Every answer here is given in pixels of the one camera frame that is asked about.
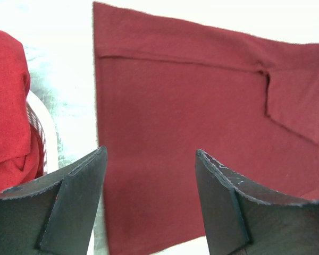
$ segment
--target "white floor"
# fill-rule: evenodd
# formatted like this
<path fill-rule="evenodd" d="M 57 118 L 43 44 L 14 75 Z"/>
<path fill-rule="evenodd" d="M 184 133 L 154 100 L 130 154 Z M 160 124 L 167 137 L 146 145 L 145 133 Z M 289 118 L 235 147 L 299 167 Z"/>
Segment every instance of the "white floor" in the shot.
<path fill-rule="evenodd" d="M 319 43 L 319 0 L 105 3 L 268 39 Z M 0 0 L 0 29 L 24 44 L 34 80 L 31 89 L 56 123 L 60 166 L 97 147 L 91 4 L 91 0 Z M 82 129 L 87 130 L 86 136 L 79 135 Z M 98 255 L 108 253 L 103 222 L 100 204 L 95 223 Z M 208 248 L 202 237 L 157 254 L 207 255 Z"/>

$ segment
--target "red cloth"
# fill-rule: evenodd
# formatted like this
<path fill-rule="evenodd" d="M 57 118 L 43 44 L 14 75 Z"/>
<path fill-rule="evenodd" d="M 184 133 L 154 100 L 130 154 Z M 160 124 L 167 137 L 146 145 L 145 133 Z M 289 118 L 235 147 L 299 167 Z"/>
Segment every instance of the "red cloth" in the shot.
<path fill-rule="evenodd" d="M 99 3 L 94 39 L 111 255 L 204 235 L 199 148 L 281 192 L 319 188 L 319 44 Z"/>
<path fill-rule="evenodd" d="M 0 31 L 0 192 L 42 175 L 41 139 L 27 117 L 29 89 L 23 46 Z"/>

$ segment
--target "red garment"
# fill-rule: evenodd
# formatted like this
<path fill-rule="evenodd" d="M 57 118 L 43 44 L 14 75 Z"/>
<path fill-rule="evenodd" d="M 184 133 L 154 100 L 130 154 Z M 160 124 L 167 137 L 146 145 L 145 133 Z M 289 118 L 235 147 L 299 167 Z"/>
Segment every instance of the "red garment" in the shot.
<path fill-rule="evenodd" d="M 27 118 L 29 89 L 23 46 L 0 31 L 0 192 L 42 175 L 42 143 Z"/>
<path fill-rule="evenodd" d="M 195 151 L 270 188 L 319 188 L 319 44 L 94 4 L 111 255 L 204 235 Z"/>

